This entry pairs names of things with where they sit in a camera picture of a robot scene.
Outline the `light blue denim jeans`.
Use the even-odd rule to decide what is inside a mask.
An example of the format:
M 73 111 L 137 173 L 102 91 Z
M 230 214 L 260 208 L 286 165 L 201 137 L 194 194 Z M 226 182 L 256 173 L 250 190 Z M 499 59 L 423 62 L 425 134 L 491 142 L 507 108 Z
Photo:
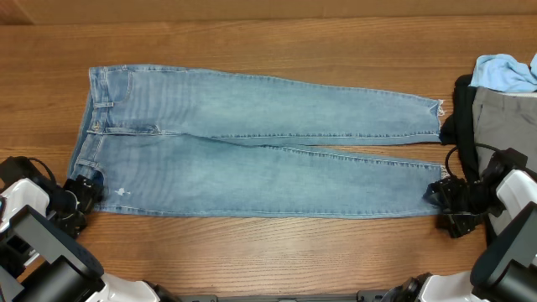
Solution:
M 148 216 L 428 216 L 441 164 L 354 154 L 437 143 L 441 102 L 365 88 L 165 65 L 89 71 L 71 176 L 100 211 Z

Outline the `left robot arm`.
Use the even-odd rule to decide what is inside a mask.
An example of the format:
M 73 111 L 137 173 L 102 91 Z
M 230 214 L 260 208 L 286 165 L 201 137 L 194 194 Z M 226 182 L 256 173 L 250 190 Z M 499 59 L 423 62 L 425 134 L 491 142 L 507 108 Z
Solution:
M 102 201 L 101 183 L 79 175 L 58 185 L 36 158 L 1 163 L 1 299 L 42 302 L 165 302 L 157 284 L 105 273 L 77 242 Z

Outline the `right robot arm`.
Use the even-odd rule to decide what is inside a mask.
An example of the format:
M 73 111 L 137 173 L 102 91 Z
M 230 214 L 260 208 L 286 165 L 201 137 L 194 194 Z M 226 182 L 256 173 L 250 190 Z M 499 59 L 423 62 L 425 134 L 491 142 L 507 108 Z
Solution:
M 458 238 L 483 222 L 487 249 L 468 272 L 424 273 L 380 296 L 394 302 L 536 302 L 536 173 L 528 158 L 494 149 L 479 182 L 449 176 L 429 186 L 442 209 L 437 226 Z

